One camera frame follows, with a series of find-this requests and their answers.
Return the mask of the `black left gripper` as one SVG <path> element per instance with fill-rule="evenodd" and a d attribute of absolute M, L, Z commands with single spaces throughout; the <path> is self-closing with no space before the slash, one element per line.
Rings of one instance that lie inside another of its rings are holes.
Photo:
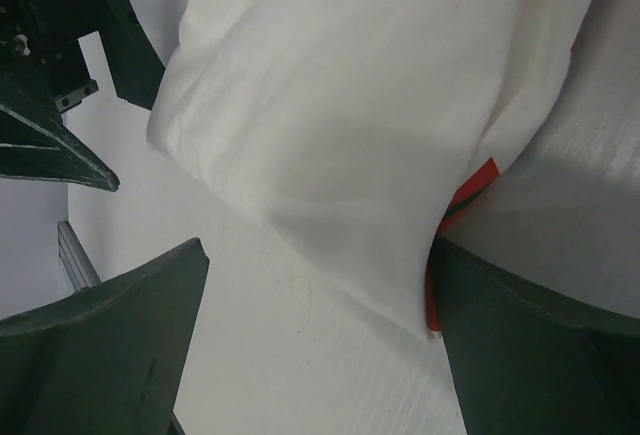
<path fill-rule="evenodd" d="M 98 91 L 79 45 L 97 31 L 117 96 L 151 109 L 165 66 L 130 0 L 1 0 L 3 178 L 118 190 L 60 115 Z"/>

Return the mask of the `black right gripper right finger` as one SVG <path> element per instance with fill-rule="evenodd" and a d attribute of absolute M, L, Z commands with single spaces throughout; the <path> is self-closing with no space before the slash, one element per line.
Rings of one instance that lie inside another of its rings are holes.
<path fill-rule="evenodd" d="M 469 434 L 636 434 L 639 321 L 434 243 L 431 274 Z"/>

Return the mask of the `white t shirt red print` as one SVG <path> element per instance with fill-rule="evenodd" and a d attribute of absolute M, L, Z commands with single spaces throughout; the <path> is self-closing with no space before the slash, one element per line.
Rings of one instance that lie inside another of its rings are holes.
<path fill-rule="evenodd" d="M 544 123 L 592 0 L 187 0 L 147 139 L 416 336 L 455 192 Z"/>

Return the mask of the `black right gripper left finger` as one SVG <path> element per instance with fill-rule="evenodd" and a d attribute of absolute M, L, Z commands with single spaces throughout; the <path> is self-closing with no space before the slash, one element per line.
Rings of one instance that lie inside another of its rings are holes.
<path fill-rule="evenodd" d="M 208 268 L 192 238 L 2 320 L 2 433 L 183 433 L 174 406 Z"/>

